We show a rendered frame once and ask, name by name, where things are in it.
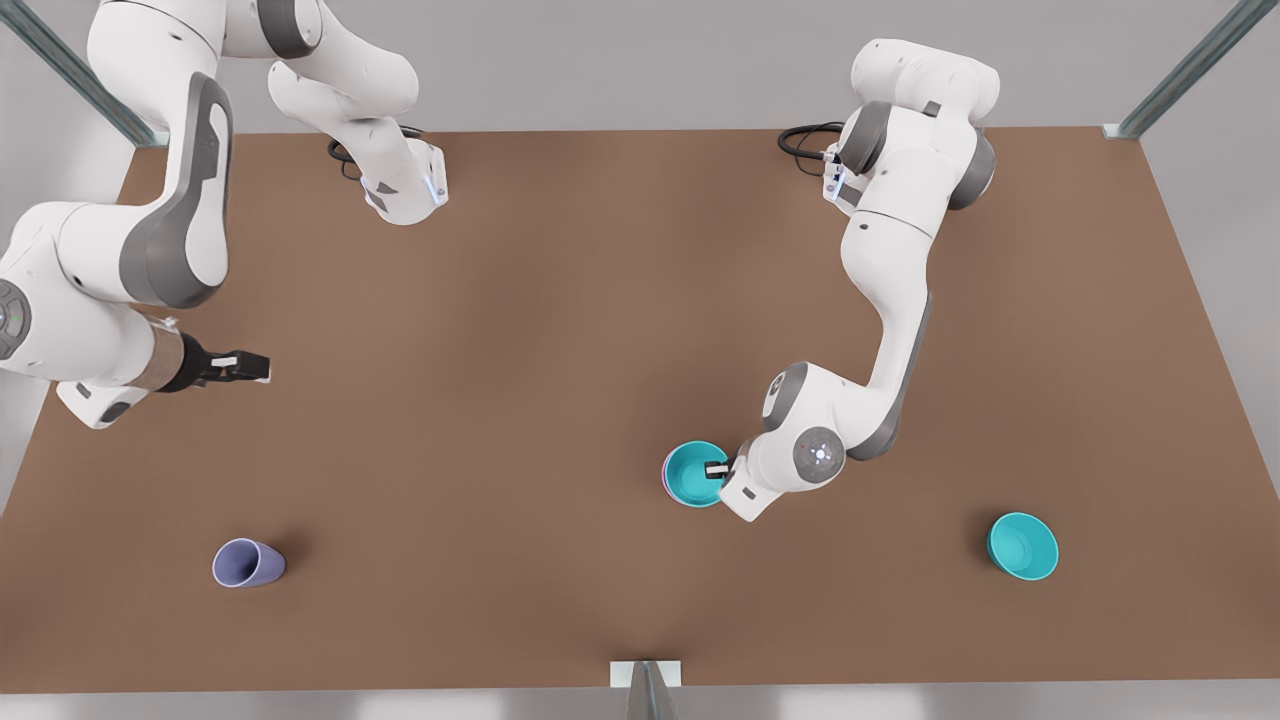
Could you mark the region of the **silver frame post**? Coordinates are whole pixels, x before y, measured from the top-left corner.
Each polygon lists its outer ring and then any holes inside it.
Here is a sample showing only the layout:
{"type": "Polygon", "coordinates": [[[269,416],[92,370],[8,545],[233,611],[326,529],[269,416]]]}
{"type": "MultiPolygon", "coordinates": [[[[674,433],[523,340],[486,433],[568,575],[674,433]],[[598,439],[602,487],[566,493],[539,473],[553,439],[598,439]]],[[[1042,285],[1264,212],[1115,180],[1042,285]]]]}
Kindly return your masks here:
{"type": "Polygon", "coordinates": [[[24,0],[0,0],[0,22],[137,149],[166,146],[168,132],[154,131],[111,95],[90,65],[24,0]]]}
{"type": "Polygon", "coordinates": [[[1101,126],[1105,138],[1139,140],[1277,6],[1280,0],[1238,0],[1123,120],[1101,126]]]}
{"type": "Polygon", "coordinates": [[[628,689],[625,720],[678,720],[672,687],[682,685],[678,660],[611,661],[611,688],[628,689]]]}

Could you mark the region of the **lavender cup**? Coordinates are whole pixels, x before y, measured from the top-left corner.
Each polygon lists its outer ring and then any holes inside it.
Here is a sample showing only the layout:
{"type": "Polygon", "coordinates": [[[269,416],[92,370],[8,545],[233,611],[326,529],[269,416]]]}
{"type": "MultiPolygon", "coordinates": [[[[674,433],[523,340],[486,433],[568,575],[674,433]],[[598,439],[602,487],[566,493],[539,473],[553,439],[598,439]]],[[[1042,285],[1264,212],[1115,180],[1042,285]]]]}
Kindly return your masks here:
{"type": "Polygon", "coordinates": [[[219,548],[211,570],[221,587],[250,588],[278,580],[285,571],[285,559],[265,543],[237,538],[219,548]]]}

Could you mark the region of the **teal bowl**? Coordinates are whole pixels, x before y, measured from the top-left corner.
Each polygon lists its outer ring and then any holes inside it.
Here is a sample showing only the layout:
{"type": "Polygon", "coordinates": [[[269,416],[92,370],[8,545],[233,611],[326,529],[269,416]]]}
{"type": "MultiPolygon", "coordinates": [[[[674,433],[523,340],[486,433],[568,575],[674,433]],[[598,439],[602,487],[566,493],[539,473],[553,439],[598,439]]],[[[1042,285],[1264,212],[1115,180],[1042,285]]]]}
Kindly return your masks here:
{"type": "Polygon", "coordinates": [[[987,532],[986,550],[996,568],[1024,582],[1050,577],[1060,560],[1050,527],[1027,512],[1006,512],[996,519],[987,532]]]}
{"type": "Polygon", "coordinates": [[[705,462],[726,460],[727,454],[717,445],[700,439],[682,443],[672,451],[668,479],[673,500],[694,509],[718,503],[723,483],[705,478],[705,462]]]}

